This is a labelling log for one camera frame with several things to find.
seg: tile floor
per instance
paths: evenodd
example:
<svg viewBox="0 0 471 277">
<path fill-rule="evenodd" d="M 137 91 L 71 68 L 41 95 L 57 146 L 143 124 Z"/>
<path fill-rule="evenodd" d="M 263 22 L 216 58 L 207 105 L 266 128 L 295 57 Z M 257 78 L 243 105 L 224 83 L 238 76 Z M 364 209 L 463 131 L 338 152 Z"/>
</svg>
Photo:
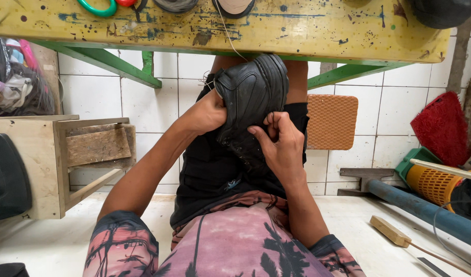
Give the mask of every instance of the tile floor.
<svg viewBox="0 0 471 277">
<path fill-rule="evenodd" d="M 347 151 L 307 151 L 305 169 L 313 195 L 336 195 L 339 188 L 357 187 L 356 178 L 339 176 L 341 167 L 394 168 L 411 148 L 419 147 L 410 122 L 426 104 L 445 92 L 455 42 L 456 37 L 450 37 L 448 54 L 440 64 L 415 64 L 308 92 L 351 95 L 359 99 L 353 147 Z M 139 51 L 109 51 L 136 67 L 142 67 Z M 214 56 L 208 55 L 155 52 L 154 76 L 162 80 L 163 88 L 152 89 L 59 54 L 60 78 L 65 88 L 64 112 L 79 114 L 82 119 L 129 117 L 136 125 L 139 160 L 195 103 L 202 90 L 199 79 L 203 79 L 205 72 L 210 70 L 213 60 Z M 320 63 L 310 62 L 309 77 L 318 75 L 319 69 Z M 470 78 L 471 38 L 463 74 L 464 87 Z M 162 179 L 158 193 L 176 192 L 181 167 L 182 159 Z M 101 173 L 97 170 L 72 172 L 72 190 L 86 185 Z M 384 180 L 403 185 L 396 175 Z M 101 190 L 109 191 L 110 185 L 116 182 L 112 180 Z"/>
</svg>

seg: person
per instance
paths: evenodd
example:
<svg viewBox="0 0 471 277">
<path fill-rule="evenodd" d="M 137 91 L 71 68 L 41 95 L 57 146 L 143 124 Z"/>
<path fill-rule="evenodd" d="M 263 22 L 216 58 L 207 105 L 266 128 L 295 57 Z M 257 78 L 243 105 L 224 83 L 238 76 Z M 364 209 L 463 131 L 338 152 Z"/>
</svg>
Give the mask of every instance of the person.
<svg viewBox="0 0 471 277">
<path fill-rule="evenodd" d="M 280 83 L 268 72 L 263 78 L 264 73 L 251 72 L 253 79 L 236 82 L 236 77 L 251 75 L 247 71 L 256 68 L 257 61 L 215 58 L 196 103 L 110 191 L 90 240 L 83 276 L 365 276 L 330 234 L 307 186 L 307 62 L 276 59 L 280 66 L 272 66 L 288 70 L 288 79 L 283 74 Z M 217 83 L 217 78 L 222 82 L 221 74 L 237 83 L 234 94 L 251 88 L 252 95 L 261 93 L 255 80 L 264 79 L 262 86 L 288 82 L 283 111 L 269 112 L 261 124 L 243 126 L 239 132 L 248 143 L 257 143 L 254 151 L 263 152 L 266 171 L 251 171 L 244 157 L 218 141 L 233 116 L 232 100 L 227 94 L 222 99 L 217 91 L 223 90 Z M 239 113 L 256 108 L 239 107 Z M 184 150 L 171 216 L 171 254 L 159 266 L 159 244 L 140 217 L 160 179 Z"/>
</svg>

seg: wooden stool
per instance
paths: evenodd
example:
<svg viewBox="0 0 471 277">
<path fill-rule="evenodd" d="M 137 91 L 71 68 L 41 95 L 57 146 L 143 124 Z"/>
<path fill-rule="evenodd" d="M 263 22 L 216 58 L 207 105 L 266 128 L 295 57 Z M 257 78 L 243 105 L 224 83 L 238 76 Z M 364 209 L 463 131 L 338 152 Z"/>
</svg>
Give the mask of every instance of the wooden stool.
<svg viewBox="0 0 471 277">
<path fill-rule="evenodd" d="M 310 118 L 307 123 L 307 149 L 348 150 L 354 144 L 359 100 L 353 96 L 307 96 Z"/>
<path fill-rule="evenodd" d="M 63 218 L 67 210 L 133 167 L 135 129 L 124 124 L 128 122 L 128 117 L 79 120 L 78 115 L 0 117 L 0 133 L 12 140 L 29 177 L 32 208 L 22 217 Z M 100 155 L 100 161 L 91 158 Z M 70 194 L 68 173 L 77 167 L 113 169 Z"/>
</svg>

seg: green scissors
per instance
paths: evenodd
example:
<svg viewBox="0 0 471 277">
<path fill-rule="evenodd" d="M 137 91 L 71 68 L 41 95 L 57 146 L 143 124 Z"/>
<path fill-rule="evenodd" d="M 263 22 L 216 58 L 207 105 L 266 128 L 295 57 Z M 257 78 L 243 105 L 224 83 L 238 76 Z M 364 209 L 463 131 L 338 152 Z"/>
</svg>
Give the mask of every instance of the green scissors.
<svg viewBox="0 0 471 277">
<path fill-rule="evenodd" d="M 99 9 L 96 9 L 96 8 L 92 7 L 85 0 L 77 0 L 77 1 L 78 1 L 78 3 L 80 3 L 85 8 L 85 10 L 88 10 L 89 12 L 91 12 L 94 15 L 102 16 L 102 17 L 108 17 L 108 16 L 111 16 L 111 15 L 115 14 L 115 12 L 117 10 L 116 2 L 118 4 L 120 4 L 121 6 L 125 6 L 125 7 L 129 7 L 129 6 L 133 5 L 136 2 L 136 0 L 110 0 L 111 5 L 109 6 L 108 9 L 99 10 Z"/>
</svg>

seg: clothing pile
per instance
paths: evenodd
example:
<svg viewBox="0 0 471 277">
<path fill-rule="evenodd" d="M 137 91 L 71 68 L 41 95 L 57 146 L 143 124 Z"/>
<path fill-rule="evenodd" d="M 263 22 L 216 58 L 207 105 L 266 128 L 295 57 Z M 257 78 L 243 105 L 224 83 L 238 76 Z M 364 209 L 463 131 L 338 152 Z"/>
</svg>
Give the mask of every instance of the clothing pile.
<svg viewBox="0 0 471 277">
<path fill-rule="evenodd" d="M 30 43 L 0 37 L 0 116 L 53 114 L 52 93 Z"/>
</svg>

